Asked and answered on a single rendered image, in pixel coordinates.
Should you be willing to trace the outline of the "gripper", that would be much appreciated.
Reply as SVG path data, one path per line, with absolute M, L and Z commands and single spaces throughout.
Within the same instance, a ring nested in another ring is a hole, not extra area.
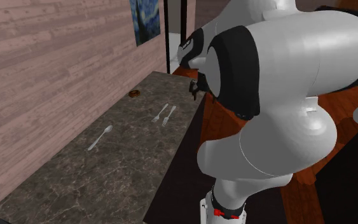
M 198 72 L 197 81 L 191 80 L 189 84 L 189 92 L 192 94 L 193 100 L 196 100 L 196 95 L 198 91 L 209 92 L 209 90 L 210 88 L 207 83 L 206 75 L 201 72 Z

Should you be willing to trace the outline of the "silver fork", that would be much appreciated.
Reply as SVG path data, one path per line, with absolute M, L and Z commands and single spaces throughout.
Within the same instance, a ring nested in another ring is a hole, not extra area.
M 163 119 L 163 123 L 162 123 L 162 127 L 165 127 L 171 114 L 174 112 L 174 110 L 176 109 L 177 106 L 172 106 L 171 110 L 170 110 L 170 113 L 168 116 L 166 116 L 164 119 Z
M 161 113 L 164 111 L 164 109 L 165 109 L 168 105 L 169 105 L 168 103 L 166 103 L 166 104 L 164 105 L 164 107 L 161 109 L 161 111 L 152 119 L 152 122 L 156 122 L 156 121 L 158 121 L 158 120 L 160 119 Z

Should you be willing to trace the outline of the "silver spoon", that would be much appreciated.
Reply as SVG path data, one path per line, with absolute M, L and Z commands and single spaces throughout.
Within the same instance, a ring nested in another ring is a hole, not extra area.
M 110 132 L 112 129 L 113 129 L 113 126 L 112 126 L 112 125 L 107 126 L 107 127 L 104 129 L 103 133 L 87 148 L 87 150 L 88 150 L 88 151 L 92 150 L 92 149 L 95 147 L 95 145 L 100 141 L 100 139 L 102 138 L 102 136 L 103 136 L 104 134 Z

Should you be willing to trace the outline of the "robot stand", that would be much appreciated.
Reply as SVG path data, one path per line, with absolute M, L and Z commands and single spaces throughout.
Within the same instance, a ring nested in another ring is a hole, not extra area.
M 280 187 L 291 179 L 217 179 L 200 201 L 200 224 L 287 224 Z

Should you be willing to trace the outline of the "black door frame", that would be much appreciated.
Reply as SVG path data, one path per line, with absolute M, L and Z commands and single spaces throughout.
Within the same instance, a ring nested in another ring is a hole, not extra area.
M 163 0 L 167 73 L 178 68 L 177 48 L 186 39 L 188 0 Z

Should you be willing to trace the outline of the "blue swirly wall picture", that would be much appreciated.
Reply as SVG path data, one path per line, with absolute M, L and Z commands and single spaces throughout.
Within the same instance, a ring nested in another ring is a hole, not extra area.
M 159 0 L 129 0 L 137 46 L 160 35 Z

